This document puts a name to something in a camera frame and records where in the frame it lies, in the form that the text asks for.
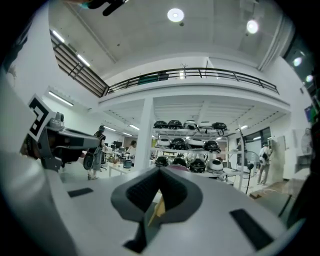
standing person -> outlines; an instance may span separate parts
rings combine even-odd
[[[268,173],[269,173],[269,167],[270,167],[270,163],[269,163],[270,155],[271,155],[271,151],[268,147],[268,144],[264,144],[263,148],[261,148],[259,152],[259,157],[260,157],[259,160],[260,160],[261,167],[260,167],[260,173],[259,173],[257,184],[260,184],[260,183],[263,185],[266,184]],[[261,176],[263,172],[264,172],[264,179],[263,181],[261,181]]]
[[[134,167],[135,166],[135,157],[136,157],[136,147],[137,147],[137,141],[133,140],[130,143],[130,147],[128,148],[128,150],[125,152],[126,154],[129,153],[130,154],[130,158],[132,161],[131,166]]]
[[[88,170],[88,180],[96,180],[97,177],[97,171],[100,171],[101,169],[101,156],[102,156],[102,148],[104,148],[106,151],[108,150],[105,145],[106,136],[104,135],[105,127],[103,125],[100,125],[99,130],[94,134],[94,136],[97,136],[100,139],[100,145],[94,150],[93,156],[93,165]]]

round ceiling light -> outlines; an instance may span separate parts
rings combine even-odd
[[[168,19],[172,22],[180,22],[184,19],[184,12],[180,9],[173,8],[168,11]]]
[[[309,83],[314,79],[314,77],[312,75],[308,75],[305,80]]]
[[[294,61],[293,61],[293,65],[295,67],[298,67],[302,62],[302,58],[301,57],[298,57],[298,58],[295,58]]]
[[[259,29],[259,25],[254,19],[249,20],[248,23],[246,24],[246,30],[248,30],[250,34],[257,33],[258,29]]]

balcony railing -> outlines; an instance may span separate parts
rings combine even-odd
[[[88,91],[101,98],[108,85],[91,68],[83,64],[75,52],[60,42],[51,30],[50,35],[54,55],[60,69]]]
[[[217,81],[221,79],[245,82],[279,94],[277,87],[274,84],[264,81],[258,77],[254,77],[252,75],[220,68],[188,67],[152,72],[148,74],[139,75],[124,80],[122,82],[118,82],[114,85],[111,85],[110,87],[107,87],[103,93],[103,96],[143,84],[174,79],[183,80],[188,79],[190,77],[199,77],[201,79],[215,78]]]

ceiling light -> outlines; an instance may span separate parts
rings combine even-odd
[[[71,106],[71,107],[73,106],[72,103],[70,103],[69,101],[66,101],[65,99],[63,99],[61,97],[59,97],[58,95],[54,94],[52,91],[49,91],[49,94],[52,95],[53,97],[57,98],[58,100],[68,104],[69,106]]]
[[[116,131],[115,129],[111,129],[111,128],[109,128],[109,127],[106,127],[105,125],[104,125],[104,128],[107,128],[107,129],[109,129],[109,130],[111,130],[111,131]]]
[[[59,35],[56,31],[52,30],[52,33],[53,33],[62,43],[65,42],[65,40],[62,38],[62,36]]]
[[[295,58],[294,61],[293,61],[293,65],[295,67],[298,67],[302,62],[302,58],[301,57],[298,57],[298,58]]]
[[[185,78],[185,72],[184,71],[180,71],[180,79],[184,79]]]
[[[305,78],[305,80],[306,80],[307,82],[311,82],[313,79],[314,79],[314,77],[313,77],[312,75],[308,75],[308,76]]]
[[[136,129],[136,130],[138,130],[138,131],[140,130],[138,127],[134,126],[133,124],[130,124],[129,126],[134,128],[134,129]]]
[[[88,67],[90,67],[90,64],[84,58],[82,58],[82,56],[80,54],[78,54],[77,56],[84,64],[86,64]]]
[[[252,19],[252,20],[249,20],[248,23],[246,24],[246,30],[250,33],[250,34],[255,34],[257,33],[259,29],[259,25],[258,23]]]
[[[173,8],[168,11],[168,19],[172,22],[180,22],[184,19],[184,12],[180,9]]]

pants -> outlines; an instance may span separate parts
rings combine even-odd
[[[260,181],[261,181],[261,176],[262,176],[263,172],[264,172],[264,179],[262,181],[262,184],[266,184],[268,173],[269,173],[269,164],[261,165],[260,173],[259,173],[258,181],[257,181],[258,183],[260,183]]]

